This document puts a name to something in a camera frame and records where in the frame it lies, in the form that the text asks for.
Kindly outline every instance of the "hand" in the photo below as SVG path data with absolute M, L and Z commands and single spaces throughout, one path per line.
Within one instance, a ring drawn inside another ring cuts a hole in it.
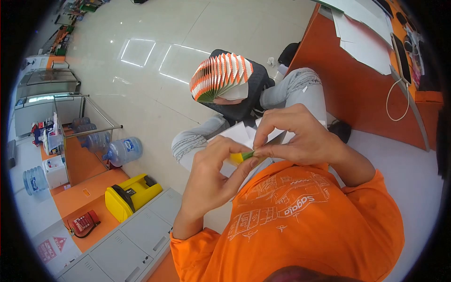
M 223 161 L 231 153 L 248 152 L 249 148 L 230 138 L 216 136 L 207 147 L 194 155 L 193 167 L 182 197 L 180 211 L 185 217 L 196 220 L 212 209 L 229 201 L 238 192 L 258 158 L 252 157 L 242 162 L 227 178 L 219 171 Z
M 264 145 L 274 128 L 296 135 L 288 144 Z M 334 162 L 344 143 L 327 131 L 303 104 L 295 104 L 285 109 L 267 110 L 258 126 L 253 145 L 255 157 L 279 157 L 313 165 Z

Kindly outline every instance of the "paper fan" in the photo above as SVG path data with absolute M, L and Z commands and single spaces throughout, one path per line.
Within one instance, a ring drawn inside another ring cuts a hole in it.
M 189 90 L 198 102 L 238 104 L 248 97 L 252 73 L 252 63 L 244 57 L 221 54 L 200 63 L 189 82 Z

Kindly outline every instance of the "light blue jeans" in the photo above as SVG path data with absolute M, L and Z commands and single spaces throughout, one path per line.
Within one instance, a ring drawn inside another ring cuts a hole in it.
M 266 110 L 290 107 L 297 103 L 304 104 L 317 120 L 326 121 L 321 80 L 312 69 L 293 70 L 279 84 L 264 90 L 260 96 L 260 105 Z M 172 141 L 172 154 L 178 163 L 191 171 L 194 154 L 207 146 L 207 140 L 229 127 L 221 115 L 214 115 L 199 127 L 180 132 Z

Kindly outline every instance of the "blue water gallon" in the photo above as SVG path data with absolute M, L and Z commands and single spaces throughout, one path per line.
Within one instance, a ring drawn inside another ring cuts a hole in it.
M 114 166 L 121 166 L 139 159 L 143 155 L 143 146 L 136 137 L 115 140 L 108 146 L 108 152 L 102 156 L 103 160 L 110 160 Z
M 72 123 L 69 125 L 69 128 L 75 129 L 79 125 L 88 125 L 91 123 L 91 120 L 87 116 L 78 117 L 72 120 Z
M 85 131 L 90 131 L 90 130 L 96 130 L 97 126 L 94 123 L 90 123 L 87 125 L 79 125 L 74 129 L 74 133 L 80 133 L 80 132 L 85 132 Z M 86 136 L 77 136 L 77 139 L 80 142 L 85 142 L 86 141 Z
M 110 133 L 107 131 L 91 133 L 86 136 L 86 139 L 81 143 L 81 146 L 87 148 L 91 153 L 95 153 L 107 148 L 110 140 Z
M 22 177 L 25 190 L 30 196 L 49 188 L 44 170 L 41 166 L 24 171 Z

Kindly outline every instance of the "red fire extinguisher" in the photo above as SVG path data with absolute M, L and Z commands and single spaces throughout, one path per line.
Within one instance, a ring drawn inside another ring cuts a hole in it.
M 99 224 L 100 224 L 99 217 L 97 216 L 94 210 L 90 210 L 89 212 L 72 221 L 71 224 L 69 225 L 70 229 L 67 227 L 66 228 L 70 230 L 71 235 L 77 238 L 85 238 Z

